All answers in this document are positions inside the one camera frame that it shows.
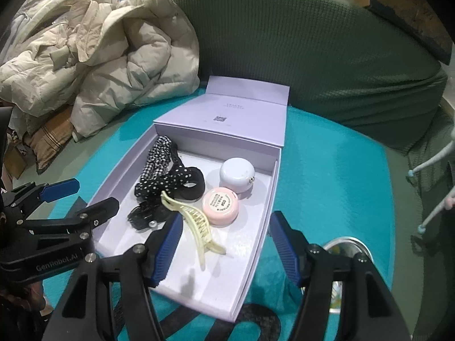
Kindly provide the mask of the black lace bow clip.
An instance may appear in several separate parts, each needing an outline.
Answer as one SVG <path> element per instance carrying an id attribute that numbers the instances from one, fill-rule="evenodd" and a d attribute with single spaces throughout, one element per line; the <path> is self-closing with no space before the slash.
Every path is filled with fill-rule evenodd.
<path id="1" fill-rule="evenodd" d="M 128 222 L 136 230 L 149 229 L 150 223 L 164 223 L 174 214 L 161 202 L 141 202 L 127 216 Z"/>

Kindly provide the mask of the black polka dot scrunchie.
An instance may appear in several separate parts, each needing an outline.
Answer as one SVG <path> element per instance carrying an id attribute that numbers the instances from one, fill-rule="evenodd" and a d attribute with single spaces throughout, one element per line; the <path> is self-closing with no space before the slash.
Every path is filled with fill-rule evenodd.
<path id="1" fill-rule="evenodd" d="M 157 199 L 162 192 L 171 198 L 197 200 L 205 191 L 202 171 L 196 167 L 178 166 L 166 175 L 146 182 L 138 182 L 134 194 L 142 200 Z"/>

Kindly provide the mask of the beige puffer jacket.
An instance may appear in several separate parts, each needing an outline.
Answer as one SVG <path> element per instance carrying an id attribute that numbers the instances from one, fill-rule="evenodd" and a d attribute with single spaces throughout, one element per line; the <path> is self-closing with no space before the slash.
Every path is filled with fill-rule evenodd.
<path id="1" fill-rule="evenodd" d="M 174 0 L 49 0 L 1 66 L 1 99 L 36 118 L 69 104 L 89 137 L 126 109 L 192 94 L 199 63 Z"/>

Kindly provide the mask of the dark green cushion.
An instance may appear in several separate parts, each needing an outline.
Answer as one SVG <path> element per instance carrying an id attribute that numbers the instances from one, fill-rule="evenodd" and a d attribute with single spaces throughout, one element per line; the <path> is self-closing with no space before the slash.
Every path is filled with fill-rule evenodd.
<path id="1" fill-rule="evenodd" d="M 289 102 L 402 152 L 427 132 L 446 87 L 411 36 L 340 0 L 174 0 L 194 26 L 199 76 L 273 82 Z"/>

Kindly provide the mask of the brown plaid pillow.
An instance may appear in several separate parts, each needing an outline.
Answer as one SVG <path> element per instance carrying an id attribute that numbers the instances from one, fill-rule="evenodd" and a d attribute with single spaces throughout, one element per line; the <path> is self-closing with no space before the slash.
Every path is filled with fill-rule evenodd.
<path id="1" fill-rule="evenodd" d="M 32 135 L 24 136 L 24 144 L 32 150 L 35 157 L 38 175 L 43 174 L 50 167 L 72 138 L 74 130 L 70 120 L 72 110 L 73 108 L 67 105 L 52 115 Z"/>

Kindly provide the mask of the black white checkered scrunchie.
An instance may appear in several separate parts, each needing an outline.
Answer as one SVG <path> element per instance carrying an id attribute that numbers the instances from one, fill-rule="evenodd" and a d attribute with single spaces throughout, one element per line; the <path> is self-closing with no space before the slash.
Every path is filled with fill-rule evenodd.
<path id="1" fill-rule="evenodd" d="M 167 174 L 169 165 L 177 168 L 182 161 L 177 153 L 177 144 L 167 136 L 158 136 L 149 150 L 146 165 L 140 175 L 141 182 L 148 182 Z"/>

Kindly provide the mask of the clear glass jar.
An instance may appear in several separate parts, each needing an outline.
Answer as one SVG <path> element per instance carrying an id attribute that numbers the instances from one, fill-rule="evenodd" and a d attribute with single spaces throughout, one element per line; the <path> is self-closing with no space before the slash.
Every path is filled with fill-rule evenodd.
<path id="1" fill-rule="evenodd" d="M 367 256 L 372 263 L 374 262 L 373 255 L 367 245 L 355 237 L 342 236 L 335 238 L 327 242 L 323 248 L 327 253 L 331 255 L 342 256 L 342 259 L 336 260 L 336 271 L 340 273 L 350 269 L 350 259 L 358 253 Z M 336 280 L 332 282 L 330 305 L 330 313 L 332 314 L 339 315 L 341 313 L 342 290 L 343 286 L 341 281 Z"/>

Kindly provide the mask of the cream claw hair clip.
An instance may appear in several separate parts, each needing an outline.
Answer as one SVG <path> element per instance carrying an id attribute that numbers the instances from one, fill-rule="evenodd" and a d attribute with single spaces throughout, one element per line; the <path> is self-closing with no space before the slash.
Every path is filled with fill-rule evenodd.
<path id="1" fill-rule="evenodd" d="M 197 247 L 200 268 L 205 270 L 205 253 L 211 251 L 218 255 L 225 255 L 227 250 L 216 243 L 212 237 L 210 223 L 207 216 L 198 208 L 170 198 L 165 191 L 160 194 L 162 204 L 170 211 L 181 213 L 189 226 Z"/>

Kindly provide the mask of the white round compact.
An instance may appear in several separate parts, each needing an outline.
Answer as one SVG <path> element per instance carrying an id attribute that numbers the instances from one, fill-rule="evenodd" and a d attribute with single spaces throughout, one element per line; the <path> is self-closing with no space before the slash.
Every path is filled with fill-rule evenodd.
<path id="1" fill-rule="evenodd" d="M 220 186 L 242 194 L 253 187 L 255 168 L 246 159 L 230 158 L 221 165 L 219 176 Z"/>

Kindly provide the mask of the cardboard box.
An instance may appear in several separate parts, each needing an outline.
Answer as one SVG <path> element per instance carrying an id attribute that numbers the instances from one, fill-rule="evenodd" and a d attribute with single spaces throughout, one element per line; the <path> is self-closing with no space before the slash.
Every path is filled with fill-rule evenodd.
<path id="1" fill-rule="evenodd" d="M 413 36 L 430 54 L 449 65 L 453 41 L 426 0 L 354 0 Z"/>

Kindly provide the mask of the pink round tin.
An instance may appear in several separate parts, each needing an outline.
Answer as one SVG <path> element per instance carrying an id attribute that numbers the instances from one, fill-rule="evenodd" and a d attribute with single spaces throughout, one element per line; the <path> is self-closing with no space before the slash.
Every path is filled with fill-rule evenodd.
<path id="1" fill-rule="evenodd" d="M 237 194 L 225 187 L 209 190 L 202 199 L 202 211 L 212 226 L 228 226 L 237 218 Z"/>

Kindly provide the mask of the white open gift box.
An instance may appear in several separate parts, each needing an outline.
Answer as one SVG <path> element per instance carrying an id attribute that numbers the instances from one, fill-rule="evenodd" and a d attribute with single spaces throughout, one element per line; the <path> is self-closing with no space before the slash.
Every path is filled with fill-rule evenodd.
<path id="1" fill-rule="evenodd" d="M 148 115 L 147 131 L 106 177 L 94 202 L 113 197 L 119 211 L 94 231 L 96 251 L 108 257 L 143 243 L 128 214 L 139 201 L 134 187 L 147 154 L 167 136 L 183 164 L 199 169 L 197 197 L 173 197 L 187 219 L 166 278 L 157 292 L 214 318 L 236 320 L 264 244 L 278 183 L 290 89 L 244 78 L 213 76 L 202 94 L 160 117 Z"/>

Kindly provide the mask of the white plush toy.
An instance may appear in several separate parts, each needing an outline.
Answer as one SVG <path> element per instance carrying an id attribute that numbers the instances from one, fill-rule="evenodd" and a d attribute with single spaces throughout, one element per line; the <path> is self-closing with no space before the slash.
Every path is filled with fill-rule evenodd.
<path id="1" fill-rule="evenodd" d="M 408 154 L 407 178 L 416 188 L 423 206 L 424 234 L 430 223 L 454 210 L 454 117 L 438 109 L 422 138 Z"/>

